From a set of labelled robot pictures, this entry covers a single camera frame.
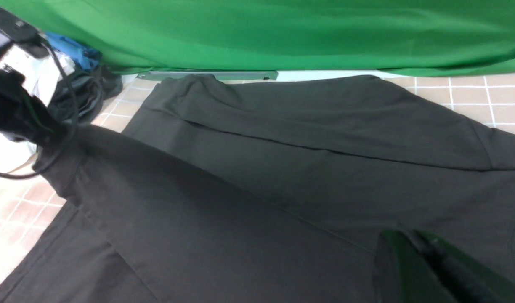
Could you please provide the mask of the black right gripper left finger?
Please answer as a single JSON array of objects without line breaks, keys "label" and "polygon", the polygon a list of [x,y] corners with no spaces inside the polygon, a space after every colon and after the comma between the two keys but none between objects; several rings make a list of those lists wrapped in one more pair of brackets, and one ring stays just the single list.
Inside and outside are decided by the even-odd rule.
[{"label": "black right gripper left finger", "polygon": [[379,234],[373,268],[377,303],[455,303],[426,261],[399,231]]}]

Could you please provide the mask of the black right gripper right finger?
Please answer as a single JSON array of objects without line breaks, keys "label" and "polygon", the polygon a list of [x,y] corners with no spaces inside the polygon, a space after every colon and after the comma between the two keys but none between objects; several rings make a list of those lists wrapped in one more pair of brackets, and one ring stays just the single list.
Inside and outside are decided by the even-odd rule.
[{"label": "black right gripper right finger", "polygon": [[444,239],[414,230],[417,251],[458,303],[515,303],[515,282]]}]

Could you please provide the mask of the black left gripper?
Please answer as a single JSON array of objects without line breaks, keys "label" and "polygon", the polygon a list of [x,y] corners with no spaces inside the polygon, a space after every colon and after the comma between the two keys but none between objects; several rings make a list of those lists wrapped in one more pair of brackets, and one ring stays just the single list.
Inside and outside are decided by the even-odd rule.
[{"label": "black left gripper", "polygon": [[[19,17],[0,8],[0,61],[14,46],[37,59],[49,51],[40,32]],[[41,100],[24,88],[26,77],[11,68],[0,68],[0,134],[12,142],[28,141],[44,146],[61,142],[67,128],[48,112]]]}]

